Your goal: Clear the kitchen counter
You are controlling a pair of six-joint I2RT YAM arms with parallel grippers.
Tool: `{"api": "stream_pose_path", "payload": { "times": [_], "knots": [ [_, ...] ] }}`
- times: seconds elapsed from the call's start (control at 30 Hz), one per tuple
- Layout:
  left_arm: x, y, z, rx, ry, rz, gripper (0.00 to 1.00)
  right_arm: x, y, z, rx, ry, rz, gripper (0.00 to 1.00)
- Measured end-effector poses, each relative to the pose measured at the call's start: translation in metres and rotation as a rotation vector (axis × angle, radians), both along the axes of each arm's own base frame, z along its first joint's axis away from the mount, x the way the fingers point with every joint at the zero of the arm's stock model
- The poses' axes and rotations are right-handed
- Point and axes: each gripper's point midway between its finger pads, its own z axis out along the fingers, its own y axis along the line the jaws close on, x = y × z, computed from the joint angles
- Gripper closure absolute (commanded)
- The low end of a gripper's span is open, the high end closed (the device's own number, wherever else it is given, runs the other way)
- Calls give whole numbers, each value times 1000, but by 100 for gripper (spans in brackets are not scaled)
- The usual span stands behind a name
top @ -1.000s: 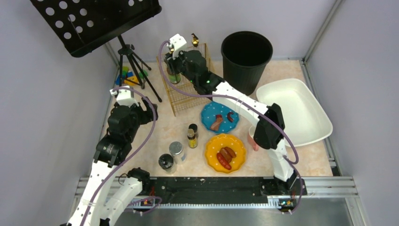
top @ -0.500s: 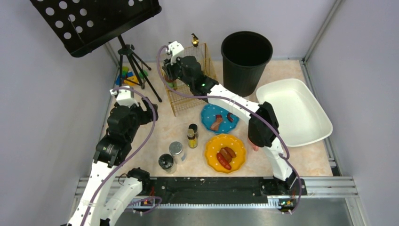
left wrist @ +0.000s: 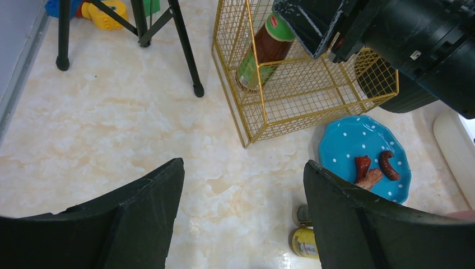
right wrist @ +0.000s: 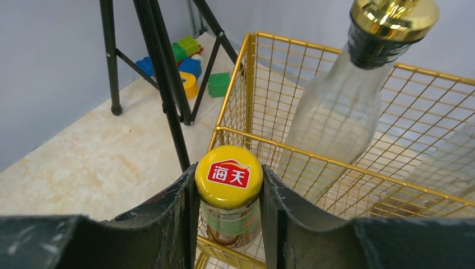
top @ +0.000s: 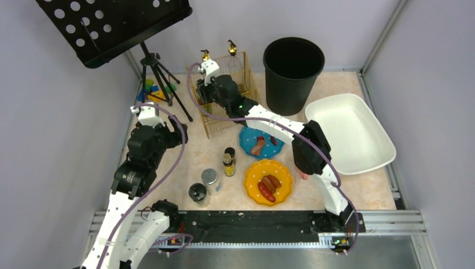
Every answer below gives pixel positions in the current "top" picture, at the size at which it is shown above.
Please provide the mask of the yellow cap sauce bottle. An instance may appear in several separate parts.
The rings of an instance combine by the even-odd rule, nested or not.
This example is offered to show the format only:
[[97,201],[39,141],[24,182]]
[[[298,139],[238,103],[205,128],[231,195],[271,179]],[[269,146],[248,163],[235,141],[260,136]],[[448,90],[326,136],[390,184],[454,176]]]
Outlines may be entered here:
[[206,111],[207,114],[212,114],[212,104],[202,104],[201,107]]

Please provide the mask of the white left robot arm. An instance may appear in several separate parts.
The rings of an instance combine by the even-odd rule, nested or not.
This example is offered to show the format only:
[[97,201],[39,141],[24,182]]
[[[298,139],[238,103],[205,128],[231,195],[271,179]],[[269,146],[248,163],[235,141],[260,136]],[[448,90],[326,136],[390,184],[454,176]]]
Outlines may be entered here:
[[127,142],[125,161],[114,174],[98,235],[81,268],[137,268],[156,239],[170,227],[178,207],[160,200],[151,216],[129,235],[139,206],[155,189],[152,183],[164,153],[184,147],[188,141],[187,126],[174,115],[168,119],[173,130],[159,116],[139,117]]

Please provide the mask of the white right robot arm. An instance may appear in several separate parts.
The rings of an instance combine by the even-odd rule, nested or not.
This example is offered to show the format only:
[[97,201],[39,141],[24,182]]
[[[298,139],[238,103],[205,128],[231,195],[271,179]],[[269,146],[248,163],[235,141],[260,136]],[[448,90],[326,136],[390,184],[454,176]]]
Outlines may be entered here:
[[329,142],[316,121],[296,122],[271,112],[244,97],[229,75],[199,79],[197,94],[204,103],[215,103],[224,109],[226,116],[216,116],[216,119],[258,129],[289,144],[297,168],[315,180],[319,187],[330,221],[342,226],[352,225],[354,234],[360,232],[361,218],[341,189],[341,177],[330,160]]

